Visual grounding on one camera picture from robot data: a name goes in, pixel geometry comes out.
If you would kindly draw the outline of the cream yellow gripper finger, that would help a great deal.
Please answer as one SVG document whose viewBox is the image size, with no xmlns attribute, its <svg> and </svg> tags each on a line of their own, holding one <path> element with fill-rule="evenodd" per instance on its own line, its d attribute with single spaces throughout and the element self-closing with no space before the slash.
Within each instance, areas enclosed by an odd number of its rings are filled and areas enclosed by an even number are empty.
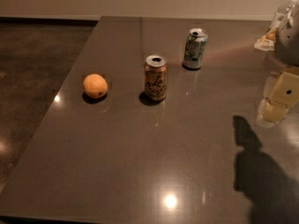
<svg viewBox="0 0 299 224">
<path fill-rule="evenodd" d="M 260 104 L 260 119 L 278 123 L 299 102 L 299 68 L 284 69 L 281 73 L 271 72 L 265 82 Z"/>
</svg>

